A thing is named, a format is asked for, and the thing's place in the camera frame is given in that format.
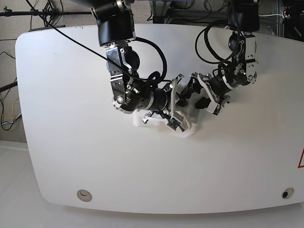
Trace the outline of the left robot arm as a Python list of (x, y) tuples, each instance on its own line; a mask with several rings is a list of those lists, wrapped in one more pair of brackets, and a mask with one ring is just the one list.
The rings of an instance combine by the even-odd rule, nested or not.
[[(257, 0), (230, 0), (227, 5), (228, 19), (211, 22), (198, 34), (204, 37), (206, 48), (216, 61), (204, 59), (197, 48), (196, 55), (205, 63), (217, 65), (217, 68), (212, 75), (194, 74), (183, 89), (183, 99), (191, 98), (193, 93), (200, 94), (201, 89), (206, 91), (207, 95), (195, 103), (196, 109), (207, 109), (217, 115), (224, 104), (229, 102), (229, 92), (256, 82), (257, 45), (253, 32), (259, 30), (258, 7)], [(228, 40), (231, 54), (227, 58), (220, 57), (210, 44), (208, 33), (214, 26), (228, 26), (232, 31)]]

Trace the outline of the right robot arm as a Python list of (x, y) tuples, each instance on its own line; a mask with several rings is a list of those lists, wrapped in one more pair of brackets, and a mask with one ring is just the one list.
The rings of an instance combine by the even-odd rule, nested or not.
[[(153, 42), (135, 35), (131, 0), (90, 0), (88, 5), (98, 26), (99, 44), (105, 47), (107, 68), (110, 73), (114, 107), (131, 114), (146, 110), (143, 123), (158, 114), (172, 129), (181, 127), (184, 116), (176, 111), (178, 75), (165, 80), (167, 61), (162, 50)], [(128, 45), (130, 41), (146, 43), (156, 49), (162, 60), (163, 71), (155, 71), (140, 78), (138, 54)]]

